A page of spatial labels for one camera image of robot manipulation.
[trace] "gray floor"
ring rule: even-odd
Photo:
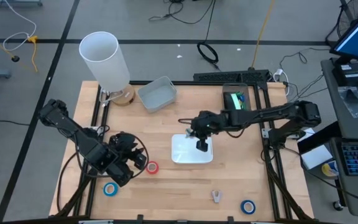
[[[269,8],[269,0],[217,1],[211,24],[210,39],[255,40]],[[37,23],[41,39],[59,39],[70,13],[73,0],[44,1],[44,7],[16,7],[23,16]],[[199,18],[209,1],[185,2],[178,17],[188,21]],[[266,26],[263,40],[322,41],[335,23],[339,1],[281,0],[277,1]],[[136,39],[203,39],[208,20],[185,25],[171,19],[149,22],[155,15],[164,15],[168,4],[160,0],[81,0],[69,39],[81,39],[96,30],[112,32],[122,40]],[[30,32],[31,24],[21,20],[6,8],[0,8],[0,38],[20,31]],[[31,68],[32,44],[24,44],[15,54]],[[252,61],[254,45],[214,45],[223,71],[246,70]],[[262,45],[255,68],[274,72],[284,55],[310,46]],[[11,79],[0,79],[0,119],[29,123],[37,104],[45,77],[49,71],[57,44],[39,44],[36,62],[40,72],[34,73],[12,63],[0,50],[0,68],[12,72]],[[192,80],[198,72],[213,72],[214,68],[190,44],[124,44],[131,79],[153,80],[168,76],[172,80]],[[304,51],[308,64],[297,57],[287,58],[283,67],[290,82],[303,88],[321,74],[321,60],[331,57],[328,51]],[[65,44],[48,97],[63,100],[73,113],[83,80],[93,80],[78,54],[78,44]],[[310,92],[326,87],[324,79]],[[288,99],[294,96],[291,90]],[[328,92],[323,91],[306,100],[319,105],[323,123],[319,130],[336,120]],[[21,149],[27,127],[0,123],[0,201]],[[55,130],[37,125],[23,165],[5,221],[42,218],[48,215],[58,178],[66,139]],[[331,202],[337,200],[336,190],[313,177],[306,176],[314,215],[322,221],[358,223],[347,210],[336,212]]]

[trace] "gray plastic bin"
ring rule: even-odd
[[[168,77],[161,77],[140,88],[137,94],[147,111],[153,113],[173,103],[177,89]]]

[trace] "wooden tabletop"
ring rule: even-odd
[[[214,135],[214,159],[209,164],[183,165],[171,160],[171,138],[173,134],[183,134],[188,128],[177,122],[179,118],[194,118],[200,110],[218,113],[222,108],[221,86],[176,86],[177,100],[163,109],[149,114],[140,99],[135,98],[129,106],[110,105],[107,124],[112,134],[125,131],[138,136],[147,147],[150,160],[158,162],[160,170],[150,175],[146,172],[120,188],[115,197],[103,194],[103,187],[110,178],[98,179],[94,193],[91,217],[95,219],[130,219],[143,214],[145,220],[227,220],[273,221],[267,173],[260,158],[262,141],[259,125],[247,128],[241,138],[234,139],[226,133]],[[85,81],[78,98],[74,120],[89,126],[93,113],[94,100],[98,89],[97,82]],[[268,93],[272,106],[287,102],[282,83],[269,83]],[[254,91],[250,87],[251,107],[256,110]],[[260,91],[262,106],[263,93]],[[99,110],[98,121],[103,110]],[[277,127],[285,121],[277,121]],[[287,147],[298,150],[295,141],[287,141]],[[74,153],[74,144],[68,141],[62,165]],[[288,151],[281,151],[287,189],[301,208],[313,216],[308,189],[299,157]],[[78,186],[80,169],[72,160],[62,179],[61,205],[70,199]],[[212,190],[223,193],[221,201],[214,203]],[[81,213],[85,210],[88,191],[85,190]],[[277,198],[282,196],[277,189]],[[253,215],[245,215],[240,210],[243,200],[252,200],[256,205]],[[50,214],[56,214],[56,193]],[[280,214],[284,217],[280,203]]]

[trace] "tape roll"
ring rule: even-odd
[[[108,192],[108,188],[109,187],[112,187],[112,191],[111,192]],[[118,192],[118,185],[114,182],[110,182],[110,183],[107,183],[104,187],[103,187],[103,192],[105,194],[105,196],[109,196],[109,197],[113,197],[117,194]]]
[[[156,162],[154,162],[154,161],[150,161],[147,164],[146,171],[149,174],[156,174],[158,172],[158,164]]]
[[[247,208],[246,208],[247,205],[251,206],[250,210],[247,210]],[[245,214],[252,215],[252,214],[254,214],[255,210],[256,210],[256,206],[253,201],[245,200],[245,201],[241,202],[241,211],[244,212]]]

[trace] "red tape roll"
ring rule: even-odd
[[[156,162],[154,162],[154,161],[150,161],[147,164],[146,171],[149,174],[156,174],[158,172],[158,164]]]

